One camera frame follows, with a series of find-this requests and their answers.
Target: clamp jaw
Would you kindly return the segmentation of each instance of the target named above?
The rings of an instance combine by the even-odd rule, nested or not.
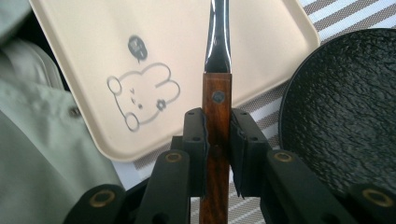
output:
[[[272,150],[249,115],[233,109],[229,162],[238,195],[260,197],[266,223],[395,223],[396,196],[376,186],[356,185],[336,197],[294,153]],[[64,223],[190,223],[190,197],[206,197],[209,145],[201,108],[185,115],[151,178],[125,192],[102,185],[87,191]]]

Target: wooden knife handle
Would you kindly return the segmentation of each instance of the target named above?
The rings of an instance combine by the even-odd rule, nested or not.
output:
[[[228,163],[232,75],[205,73],[203,110],[210,145],[206,166],[206,195],[200,204],[200,223],[228,222]]]

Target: beige tray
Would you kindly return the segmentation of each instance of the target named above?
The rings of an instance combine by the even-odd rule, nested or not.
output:
[[[31,4],[105,156],[134,161],[182,133],[202,102],[210,1]],[[230,30],[233,106],[286,81],[319,45],[296,0],[230,1]]]

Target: textured black plate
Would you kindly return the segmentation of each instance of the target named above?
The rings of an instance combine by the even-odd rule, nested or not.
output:
[[[285,92],[279,132],[334,193],[358,183],[396,193],[396,30],[358,31],[313,52]]]

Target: striped tablecloth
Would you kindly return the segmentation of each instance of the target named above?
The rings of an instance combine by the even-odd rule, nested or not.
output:
[[[300,0],[313,22],[321,43],[353,31],[369,28],[396,28],[396,0]],[[287,83],[240,106],[256,120],[273,148],[279,148],[278,112]],[[168,150],[163,146],[135,161],[134,167],[141,180],[149,177],[157,156]],[[260,199],[238,198],[230,183],[229,223],[265,223],[260,210]],[[198,223],[199,199],[191,199],[191,223]]]

